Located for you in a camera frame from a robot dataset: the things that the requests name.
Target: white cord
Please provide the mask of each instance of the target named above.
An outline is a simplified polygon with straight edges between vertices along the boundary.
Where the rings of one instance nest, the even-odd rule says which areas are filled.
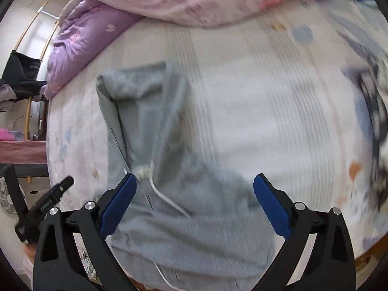
[[[156,263],[154,263],[154,265],[155,265],[156,269],[158,269],[159,274],[160,274],[160,276],[162,277],[162,279],[164,280],[164,282],[166,282],[166,284],[168,284],[168,286],[169,286],[170,288],[173,288],[173,289],[176,290],[176,291],[186,291],[185,289],[180,289],[180,288],[174,287],[171,283],[169,283],[169,282],[167,281],[166,277],[163,275],[162,271],[160,270],[159,266],[158,266]]]
[[[162,199],[164,202],[169,204],[171,207],[173,207],[174,209],[179,211],[185,217],[191,218],[191,215],[189,215],[183,208],[181,208],[179,205],[177,205],[175,202],[173,202],[170,198],[166,197],[159,190],[157,190],[157,188],[155,187],[154,181],[152,180],[152,176],[154,175],[154,168],[155,168],[155,164],[153,161],[151,161],[151,163],[149,165],[148,178],[149,178],[149,182],[150,182],[151,187],[154,190],[154,192],[159,196],[160,199]]]

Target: dark cloth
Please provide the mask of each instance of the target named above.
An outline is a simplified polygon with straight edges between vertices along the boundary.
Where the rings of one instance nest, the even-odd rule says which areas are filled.
[[[4,177],[3,169],[7,163],[0,163],[0,178]],[[48,177],[47,164],[14,164],[17,177]]]
[[[388,198],[388,172],[385,163],[380,157],[380,146],[388,136],[388,113],[379,94],[378,84],[379,68],[375,60],[370,59],[370,71],[360,73],[358,85],[364,95],[369,117],[372,123],[372,176],[371,183],[384,185],[384,190],[378,192],[379,207]]]
[[[36,80],[40,64],[39,59],[12,50],[0,79],[0,86],[8,84],[17,96],[16,101],[39,95],[40,88],[47,83]]]

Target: metal screw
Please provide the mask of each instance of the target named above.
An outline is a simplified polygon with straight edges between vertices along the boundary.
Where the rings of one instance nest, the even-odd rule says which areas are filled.
[[[332,210],[333,210],[333,213],[335,215],[340,215],[341,214],[341,210],[339,208],[337,208],[337,207],[334,207]]]
[[[51,208],[51,209],[50,209],[50,214],[51,214],[51,215],[56,215],[57,212],[58,212],[58,208],[57,208],[57,207],[54,207],[54,208]]]
[[[93,202],[93,201],[89,201],[89,202],[86,203],[86,205],[85,205],[85,208],[86,208],[87,210],[92,210],[92,209],[94,209],[94,207],[96,207],[96,203]]]
[[[303,211],[306,208],[306,206],[305,206],[305,204],[303,204],[301,202],[297,202],[295,204],[295,208],[296,208],[296,210]]]

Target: pink towel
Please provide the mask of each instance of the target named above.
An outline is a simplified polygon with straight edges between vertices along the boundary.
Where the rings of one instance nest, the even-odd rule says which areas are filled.
[[[8,129],[0,128],[0,141],[15,141],[15,135]]]
[[[45,141],[0,141],[0,150],[0,163],[47,163]]]

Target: white cable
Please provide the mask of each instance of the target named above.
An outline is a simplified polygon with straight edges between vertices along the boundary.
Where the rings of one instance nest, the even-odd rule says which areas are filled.
[[[159,266],[158,266],[156,263],[154,263],[154,265],[155,265],[156,269],[158,269],[159,274],[160,274],[160,276],[162,277],[162,279],[164,280],[164,282],[166,282],[166,284],[168,284],[168,286],[169,286],[170,288],[173,288],[173,289],[176,290],[176,291],[186,291],[185,289],[180,289],[180,288],[174,287],[171,283],[169,283],[169,282],[167,281],[166,277],[163,275],[162,271],[160,270]]]
[[[40,10],[39,13],[46,14],[46,15],[48,15],[48,16],[54,17],[56,20],[59,20],[59,17],[57,17],[57,16],[55,16],[55,15],[53,15],[53,14],[47,13],[46,11]]]
[[[159,190],[156,189],[154,185],[154,181],[152,180],[152,176],[154,175],[154,168],[155,164],[153,161],[151,161],[149,165],[149,182],[151,184],[152,189],[154,192],[159,196],[160,199],[162,199],[164,202],[169,204],[171,207],[179,211],[181,214],[183,214],[185,217],[191,218],[191,215],[189,215],[183,208],[178,206],[175,202],[173,202],[170,198],[167,198],[165,195],[163,195]]]

